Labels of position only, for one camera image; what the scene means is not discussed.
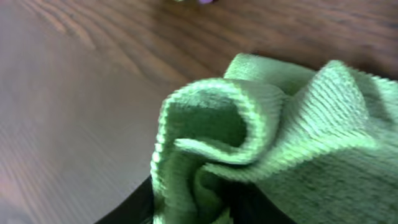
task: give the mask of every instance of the towel fold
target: towel fold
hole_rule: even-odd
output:
[[[297,223],[398,223],[398,83],[239,54],[164,101],[151,175],[154,223],[232,223],[228,182]]]

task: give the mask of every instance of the table surface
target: table surface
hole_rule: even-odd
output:
[[[398,78],[398,2],[0,0],[0,224],[109,213],[149,175],[162,99],[240,52]]]

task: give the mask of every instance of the small green object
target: small green object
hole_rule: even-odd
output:
[[[398,83],[239,54],[164,101],[151,175],[155,224],[232,223],[223,180],[297,223],[398,223]]]

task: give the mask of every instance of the green towel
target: green towel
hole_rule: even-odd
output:
[[[226,180],[297,223],[398,223],[398,83],[239,54],[164,101],[151,175],[155,224],[232,223]]]

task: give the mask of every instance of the green microfiber cloth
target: green microfiber cloth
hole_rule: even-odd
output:
[[[164,101],[151,175],[154,223],[232,223],[226,180],[297,223],[398,223],[398,83],[239,54]]]

